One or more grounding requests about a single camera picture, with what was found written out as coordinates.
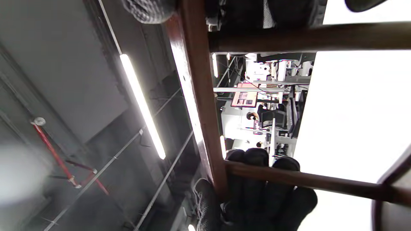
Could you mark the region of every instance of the fluorescent light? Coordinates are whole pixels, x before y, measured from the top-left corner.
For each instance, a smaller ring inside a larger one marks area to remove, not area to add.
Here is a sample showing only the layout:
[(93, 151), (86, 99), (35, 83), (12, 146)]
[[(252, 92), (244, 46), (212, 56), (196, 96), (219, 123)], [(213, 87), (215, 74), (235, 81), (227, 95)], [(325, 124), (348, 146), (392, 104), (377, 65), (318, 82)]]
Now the fluorescent light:
[(224, 136), (220, 136), (221, 152), (223, 153), (223, 158), (227, 156), (226, 142), (224, 141)]
[(194, 226), (192, 224), (188, 225), (188, 231), (196, 231), (196, 229), (194, 228)]
[(217, 69), (217, 55), (212, 54), (212, 68), (214, 70), (214, 76), (218, 78), (218, 69)]
[(134, 97), (136, 98), (137, 104), (139, 105), (141, 114), (143, 114), (143, 119), (151, 135), (151, 139), (153, 140), (158, 156), (160, 156), (161, 159), (164, 159), (166, 158), (166, 153), (164, 151), (163, 144), (161, 143), (157, 129), (154, 125), (153, 118), (151, 117), (150, 110), (148, 109), (147, 102), (145, 101), (143, 91), (141, 90), (141, 86), (137, 79), (136, 73), (133, 69), (133, 65), (131, 64), (130, 58), (128, 57), (128, 55), (122, 54), (120, 55), (120, 59), (121, 59), (121, 62), (123, 63), (123, 67), (124, 67), (124, 70), (126, 71), (127, 79), (130, 83), (130, 86), (134, 93)]

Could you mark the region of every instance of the concrete ceiling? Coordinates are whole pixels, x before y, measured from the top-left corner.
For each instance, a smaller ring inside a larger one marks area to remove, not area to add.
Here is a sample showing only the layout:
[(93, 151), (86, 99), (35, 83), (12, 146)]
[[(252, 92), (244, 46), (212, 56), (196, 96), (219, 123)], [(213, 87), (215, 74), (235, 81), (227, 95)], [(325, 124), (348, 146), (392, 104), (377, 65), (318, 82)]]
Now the concrete ceiling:
[[(164, 29), (138, 23), (121, 1), (103, 3), (121, 50), (130, 56), (154, 112), (180, 87)], [(98, 1), (0, 3), (2, 141), (35, 144), (49, 155), (29, 123), (41, 116), (62, 159), (100, 170), (144, 125), (129, 97), (118, 55)], [(92, 186), (54, 230), (127, 230), (126, 217), (138, 222), (191, 130), (181, 92), (155, 122), (167, 158), (159, 159), (145, 130), (101, 175), (111, 196)], [(177, 214), (170, 213), (179, 210), (199, 164), (192, 142), (182, 156), (144, 223), (145, 229), (151, 229), (150, 221), (158, 221), (164, 213), (170, 221), (154, 229), (170, 230), (167, 224), (178, 227), (173, 222)], [(73, 166), (69, 170), (78, 181), (88, 175)], [(55, 165), (51, 175), (62, 176), (63, 172)], [(2, 222), (0, 229), (43, 230), (47, 220), (71, 204), (78, 192), (65, 180), (49, 179), (43, 192), (34, 197), (36, 203), (0, 205), (0, 220), (8, 221)], [(5, 217), (9, 213), (3, 211), (10, 210), (15, 215)]]

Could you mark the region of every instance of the black glove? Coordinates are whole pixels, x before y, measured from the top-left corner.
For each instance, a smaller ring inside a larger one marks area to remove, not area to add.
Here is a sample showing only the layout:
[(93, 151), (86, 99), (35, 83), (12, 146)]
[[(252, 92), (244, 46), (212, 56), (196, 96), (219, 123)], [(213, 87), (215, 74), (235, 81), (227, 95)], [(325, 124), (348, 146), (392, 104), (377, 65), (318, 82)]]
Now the black glove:
[[(264, 149), (231, 150), (230, 161), (268, 166)], [(299, 171), (299, 163), (282, 157), (273, 168)], [(314, 190), (293, 185), (246, 179), (228, 175), (231, 199), (220, 206), (212, 185), (200, 179), (194, 186), (199, 222), (197, 231), (296, 231), (302, 220), (317, 205)]]

